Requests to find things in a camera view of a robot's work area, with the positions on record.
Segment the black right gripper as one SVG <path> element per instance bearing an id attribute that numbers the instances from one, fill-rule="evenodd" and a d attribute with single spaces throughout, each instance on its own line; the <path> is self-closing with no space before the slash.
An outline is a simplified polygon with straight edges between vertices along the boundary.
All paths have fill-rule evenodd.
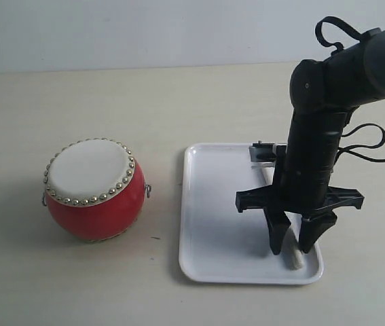
<path id="1" fill-rule="evenodd" d="M 290 137 L 285 157 L 276 162 L 253 162 L 273 165 L 272 182 L 237 192 L 235 205 L 239 213 L 263 209 L 274 255 L 280 254 L 291 226 L 284 211 L 303 215 L 298 244 L 302 252 L 309 253 L 316 241 L 336 224 L 337 215 L 333 209 L 362 207 L 364 196 L 358 190 L 329 185 L 340 139 L 337 135 L 310 140 Z"/>

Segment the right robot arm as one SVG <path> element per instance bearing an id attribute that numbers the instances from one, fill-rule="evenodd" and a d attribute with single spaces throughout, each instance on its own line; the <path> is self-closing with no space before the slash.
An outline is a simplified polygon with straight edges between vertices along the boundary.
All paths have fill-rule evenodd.
<path id="1" fill-rule="evenodd" d="M 274 254 L 281 252 L 291 224 L 287 213 L 301 215 L 298 246 L 307 253 L 335 225 L 336 208 L 363 205 L 358 191 L 329 182 L 353 112 L 385 99 L 385 31 L 358 35 L 356 45 L 337 46 L 326 60 L 301 61 L 289 92 L 293 115 L 287 143 L 253 143 L 249 148 L 252 162 L 274 165 L 271 184 L 236 194 L 239 212 L 263 210 Z"/>

